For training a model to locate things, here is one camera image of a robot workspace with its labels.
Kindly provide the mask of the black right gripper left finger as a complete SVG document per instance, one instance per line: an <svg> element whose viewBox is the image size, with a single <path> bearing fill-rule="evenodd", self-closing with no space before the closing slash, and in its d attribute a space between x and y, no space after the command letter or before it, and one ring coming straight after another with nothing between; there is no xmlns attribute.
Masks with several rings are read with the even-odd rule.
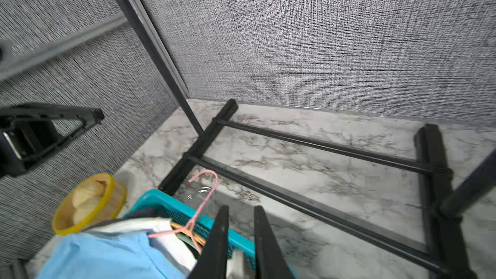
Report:
<svg viewBox="0 0 496 279"><path fill-rule="evenodd" d="M222 206L217 213L213 228L204 250L199 256L188 279L225 279L229 246L229 207Z"/></svg>

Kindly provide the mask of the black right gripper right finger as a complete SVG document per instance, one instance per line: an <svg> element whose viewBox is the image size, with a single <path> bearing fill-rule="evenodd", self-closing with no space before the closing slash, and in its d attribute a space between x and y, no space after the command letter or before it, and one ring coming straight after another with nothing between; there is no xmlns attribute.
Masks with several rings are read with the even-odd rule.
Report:
<svg viewBox="0 0 496 279"><path fill-rule="evenodd" d="M282 250L262 206L254 208L255 278L291 278L295 276L286 264Z"/></svg>

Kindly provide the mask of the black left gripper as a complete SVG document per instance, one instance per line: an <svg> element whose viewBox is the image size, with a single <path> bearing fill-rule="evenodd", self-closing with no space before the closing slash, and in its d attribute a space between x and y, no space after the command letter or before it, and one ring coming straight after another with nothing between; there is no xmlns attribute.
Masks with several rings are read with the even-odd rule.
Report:
<svg viewBox="0 0 496 279"><path fill-rule="evenodd" d="M56 153L105 119L99 108L24 103L1 108L1 177L18 177L45 163ZM66 135L56 120L80 123Z"/></svg>

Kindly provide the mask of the pink clothes hanger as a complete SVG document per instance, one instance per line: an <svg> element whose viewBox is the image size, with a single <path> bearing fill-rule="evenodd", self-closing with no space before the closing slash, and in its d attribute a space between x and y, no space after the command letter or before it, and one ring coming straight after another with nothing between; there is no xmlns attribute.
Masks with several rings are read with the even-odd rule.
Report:
<svg viewBox="0 0 496 279"><path fill-rule="evenodd" d="M213 170L203 170L203 171L195 174L189 180L189 183L192 183L193 181L197 180L198 178L200 178L204 174L212 174L214 176L214 179L215 179L214 187L211 189L211 191L208 193L208 195L204 198L204 200L202 201L202 203L198 206L198 208L196 209L196 212L193 215L193 217L183 227L181 227L179 229L173 229L171 231L164 231L164 232L158 232L158 233L149 234L149 235L147 235L148 238L159 238L159 237L162 237L162 236L169 236L169 235L175 235L175 234L184 234L184 235L188 236L191 239L191 241L192 241L192 243L193 243L194 248L196 249L196 251L199 254L202 253L202 247L201 247L201 245L205 245L206 244L206 241L204 240L204 242L201 243L201 242L198 242L198 240L196 239L195 232L194 232L196 221L197 221L197 219L199 219L199 217L200 217L200 215L201 215L201 213L202 213L205 205L208 203L209 199L214 194L214 192L217 190L218 185L219 185L219 176Z"/></svg>

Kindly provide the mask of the light blue t-shirt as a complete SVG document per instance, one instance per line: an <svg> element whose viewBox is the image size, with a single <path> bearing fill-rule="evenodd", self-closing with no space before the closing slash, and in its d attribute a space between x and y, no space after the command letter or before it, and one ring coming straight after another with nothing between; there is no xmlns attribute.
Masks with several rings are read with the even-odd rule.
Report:
<svg viewBox="0 0 496 279"><path fill-rule="evenodd" d="M55 246L37 278L186 278L151 245L145 232L68 235Z"/></svg>

